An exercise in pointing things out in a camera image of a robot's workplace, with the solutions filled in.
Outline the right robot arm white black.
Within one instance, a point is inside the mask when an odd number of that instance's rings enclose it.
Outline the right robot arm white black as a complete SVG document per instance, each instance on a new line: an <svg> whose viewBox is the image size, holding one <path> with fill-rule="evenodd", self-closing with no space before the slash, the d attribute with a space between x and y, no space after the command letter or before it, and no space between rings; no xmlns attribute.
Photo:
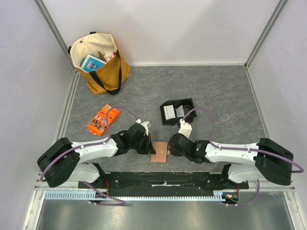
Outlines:
<svg viewBox="0 0 307 230"><path fill-rule="evenodd" d="M262 180L288 186L291 183L293 154L269 138L258 143L235 145L208 140L191 141L183 134L174 134L168 149L173 156L195 163L225 162L220 176L224 188L250 180Z"/></svg>

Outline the black plastic bin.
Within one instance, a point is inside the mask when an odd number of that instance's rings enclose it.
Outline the black plastic bin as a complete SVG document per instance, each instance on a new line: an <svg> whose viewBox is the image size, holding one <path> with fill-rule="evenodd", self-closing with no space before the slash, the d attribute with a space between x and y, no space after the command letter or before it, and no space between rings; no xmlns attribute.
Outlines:
<svg viewBox="0 0 307 230"><path fill-rule="evenodd" d="M176 118L166 120L163 107L171 104L174 107ZM162 124L168 126L174 126L179 124L179 120L182 119L193 108L194 108L194 102L192 98L166 101L160 106Z"/></svg>

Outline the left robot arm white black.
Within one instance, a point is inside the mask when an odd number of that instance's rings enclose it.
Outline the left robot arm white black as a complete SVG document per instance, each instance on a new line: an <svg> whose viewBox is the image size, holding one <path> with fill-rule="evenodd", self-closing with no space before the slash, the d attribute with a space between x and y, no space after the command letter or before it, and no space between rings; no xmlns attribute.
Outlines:
<svg viewBox="0 0 307 230"><path fill-rule="evenodd" d="M128 130L96 141L71 142L60 138L37 160L42 172L40 181L51 188L79 181L101 188L106 182L104 172L98 164L89 164L88 161L123 155L129 150L135 150L138 154L155 154L150 126L148 121L137 122Z"/></svg>

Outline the brown leather card holder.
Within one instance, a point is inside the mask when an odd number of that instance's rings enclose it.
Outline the brown leather card holder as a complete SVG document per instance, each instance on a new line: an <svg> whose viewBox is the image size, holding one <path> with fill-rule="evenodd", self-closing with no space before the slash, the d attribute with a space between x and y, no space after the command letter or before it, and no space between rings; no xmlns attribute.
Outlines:
<svg viewBox="0 0 307 230"><path fill-rule="evenodd" d="M151 162L166 163L169 154L167 142L153 142L155 154L151 155Z"/></svg>

